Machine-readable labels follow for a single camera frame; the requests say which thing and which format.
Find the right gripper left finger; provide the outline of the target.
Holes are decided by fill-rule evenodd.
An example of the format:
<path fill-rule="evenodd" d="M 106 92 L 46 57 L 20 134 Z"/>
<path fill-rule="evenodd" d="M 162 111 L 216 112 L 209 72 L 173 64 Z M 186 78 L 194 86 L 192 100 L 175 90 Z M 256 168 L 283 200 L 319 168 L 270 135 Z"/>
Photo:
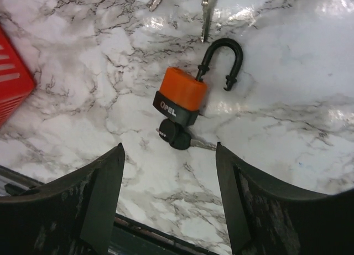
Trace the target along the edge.
<path fill-rule="evenodd" d="M 124 162 L 119 144 L 50 183 L 1 197 L 1 254 L 107 254 Z"/>

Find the red plastic basket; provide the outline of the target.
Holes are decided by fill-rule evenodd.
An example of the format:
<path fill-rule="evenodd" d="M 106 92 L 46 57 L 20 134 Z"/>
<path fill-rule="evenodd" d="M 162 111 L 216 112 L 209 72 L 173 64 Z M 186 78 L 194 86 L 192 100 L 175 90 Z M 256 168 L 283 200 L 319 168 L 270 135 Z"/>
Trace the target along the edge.
<path fill-rule="evenodd" d="M 36 82 L 6 33 L 1 30 L 1 124 L 35 89 Z"/>

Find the orange padlock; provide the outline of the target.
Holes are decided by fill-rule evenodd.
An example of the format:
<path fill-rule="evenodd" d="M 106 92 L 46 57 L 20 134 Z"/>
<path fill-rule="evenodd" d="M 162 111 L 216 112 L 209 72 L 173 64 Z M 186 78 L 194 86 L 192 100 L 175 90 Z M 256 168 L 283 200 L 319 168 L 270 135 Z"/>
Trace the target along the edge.
<path fill-rule="evenodd" d="M 237 75 L 243 63 L 243 50 L 238 42 L 230 38 L 214 41 L 207 49 L 196 77 L 177 68 L 167 68 L 160 89 L 156 92 L 153 106 L 165 117 L 181 125 L 192 126 L 198 115 L 207 92 L 207 84 L 203 76 L 210 70 L 214 52 L 221 48 L 230 48 L 235 55 L 235 61 L 230 74 L 226 76 L 225 91 L 231 91 L 237 82 Z"/>

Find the black key bunch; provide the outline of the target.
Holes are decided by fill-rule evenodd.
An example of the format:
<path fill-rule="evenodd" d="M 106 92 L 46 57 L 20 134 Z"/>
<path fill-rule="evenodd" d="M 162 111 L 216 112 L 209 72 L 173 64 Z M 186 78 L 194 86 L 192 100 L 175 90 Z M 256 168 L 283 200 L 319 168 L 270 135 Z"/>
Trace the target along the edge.
<path fill-rule="evenodd" d="M 167 142 L 172 148 L 177 150 L 187 150 L 190 147 L 198 147 L 207 150 L 216 150 L 216 145 L 194 137 L 181 125 L 164 119 L 157 132 L 162 140 Z"/>

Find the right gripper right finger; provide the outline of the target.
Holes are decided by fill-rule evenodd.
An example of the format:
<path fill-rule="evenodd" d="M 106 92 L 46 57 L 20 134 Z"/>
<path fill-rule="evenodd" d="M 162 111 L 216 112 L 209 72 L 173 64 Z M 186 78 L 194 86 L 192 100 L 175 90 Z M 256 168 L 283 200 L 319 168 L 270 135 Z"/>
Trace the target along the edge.
<path fill-rule="evenodd" d="M 216 169 L 233 254 L 353 253 L 353 190 L 326 195 L 297 187 L 222 144 Z"/>

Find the black mounting rail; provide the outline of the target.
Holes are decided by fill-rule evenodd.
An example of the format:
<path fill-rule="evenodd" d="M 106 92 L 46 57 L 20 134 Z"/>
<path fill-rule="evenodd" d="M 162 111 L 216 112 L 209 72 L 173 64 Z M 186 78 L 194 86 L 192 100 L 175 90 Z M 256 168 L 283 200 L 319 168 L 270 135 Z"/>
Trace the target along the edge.
<path fill-rule="evenodd" d="M 40 181 L 1 167 L 1 196 L 16 196 L 41 185 Z M 213 252 L 117 214 L 108 254 L 207 255 Z"/>

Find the black head key pair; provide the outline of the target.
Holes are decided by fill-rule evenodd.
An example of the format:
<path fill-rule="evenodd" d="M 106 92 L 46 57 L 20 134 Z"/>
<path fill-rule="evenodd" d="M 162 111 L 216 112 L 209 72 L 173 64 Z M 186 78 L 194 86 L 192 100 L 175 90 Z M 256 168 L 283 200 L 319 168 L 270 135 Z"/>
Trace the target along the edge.
<path fill-rule="evenodd" d="M 151 2 L 148 5 L 149 10 L 151 12 L 154 11 L 161 1 L 162 0 L 151 0 Z M 201 0 L 203 24 L 202 24 L 200 40 L 202 43 L 205 43 L 208 40 L 210 24 L 212 21 L 212 15 L 214 12 L 214 7 L 216 2 L 217 0 Z"/>

